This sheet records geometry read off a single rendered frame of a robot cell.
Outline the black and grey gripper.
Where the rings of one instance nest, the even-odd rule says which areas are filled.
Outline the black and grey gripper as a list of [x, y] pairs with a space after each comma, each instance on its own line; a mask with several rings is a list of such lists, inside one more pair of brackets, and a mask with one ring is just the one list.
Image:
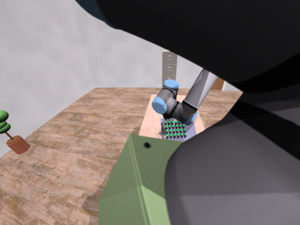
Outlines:
[[165, 121], [168, 119], [168, 120], [170, 120], [170, 118], [173, 118], [173, 117], [171, 117], [170, 115], [168, 115], [168, 114], [163, 114], [163, 117], [164, 117], [164, 119], [165, 119]]

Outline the grey switch panel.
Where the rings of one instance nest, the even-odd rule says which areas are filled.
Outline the grey switch panel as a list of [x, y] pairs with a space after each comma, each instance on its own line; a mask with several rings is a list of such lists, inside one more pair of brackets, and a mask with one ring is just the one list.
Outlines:
[[162, 139], [174, 140], [174, 141], [185, 141], [194, 135], [196, 135], [196, 129], [194, 122], [190, 125], [185, 125], [175, 118], [161, 120], [161, 132]]

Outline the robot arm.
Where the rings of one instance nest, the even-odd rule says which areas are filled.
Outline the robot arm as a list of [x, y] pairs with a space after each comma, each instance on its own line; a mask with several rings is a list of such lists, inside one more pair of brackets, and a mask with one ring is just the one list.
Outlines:
[[169, 158], [171, 225], [300, 225], [300, 0], [75, 1], [203, 68], [182, 102], [164, 81], [155, 112], [190, 125], [218, 77], [243, 92]]

